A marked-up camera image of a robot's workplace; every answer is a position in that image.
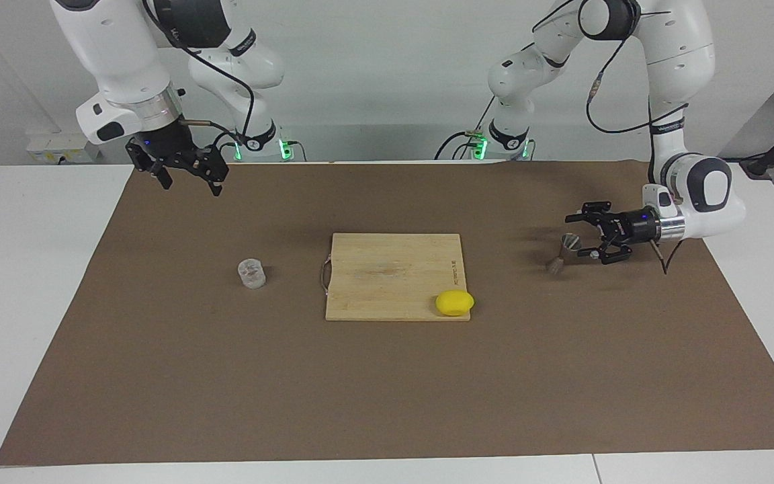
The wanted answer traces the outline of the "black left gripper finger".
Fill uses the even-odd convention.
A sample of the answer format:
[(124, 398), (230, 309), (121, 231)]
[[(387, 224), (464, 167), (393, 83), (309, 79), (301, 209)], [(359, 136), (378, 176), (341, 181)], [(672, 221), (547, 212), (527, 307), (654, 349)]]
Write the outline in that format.
[(602, 243), (600, 246), (582, 248), (576, 254), (577, 257), (590, 258), (608, 266), (630, 259), (633, 250), (627, 244)]
[(607, 224), (612, 220), (611, 202), (585, 202), (580, 211), (565, 217), (565, 223)]

